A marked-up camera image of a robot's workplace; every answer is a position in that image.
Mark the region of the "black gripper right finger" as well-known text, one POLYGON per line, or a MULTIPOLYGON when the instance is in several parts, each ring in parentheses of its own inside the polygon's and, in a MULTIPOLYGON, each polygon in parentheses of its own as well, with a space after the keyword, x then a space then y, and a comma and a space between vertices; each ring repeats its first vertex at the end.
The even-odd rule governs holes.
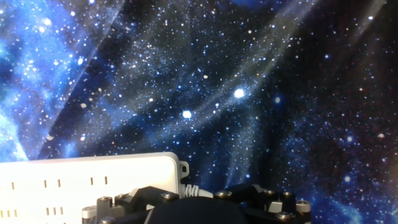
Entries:
POLYGON ((312 206, 297 200, 290 191, 263 189, 259 185, 239 184, 214 193, 214 199, 238 207, 246 223, 311 224, 312 206))

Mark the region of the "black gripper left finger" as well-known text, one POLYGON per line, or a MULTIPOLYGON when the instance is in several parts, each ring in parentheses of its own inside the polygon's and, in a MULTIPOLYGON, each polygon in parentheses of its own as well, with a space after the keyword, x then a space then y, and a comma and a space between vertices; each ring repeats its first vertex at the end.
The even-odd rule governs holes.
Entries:
POLYGON ((82 208, 82 224, 145 223, 156 206, 180 199, 174 192, 144 187, 115 197, 102 196, 96 204, 82 208))

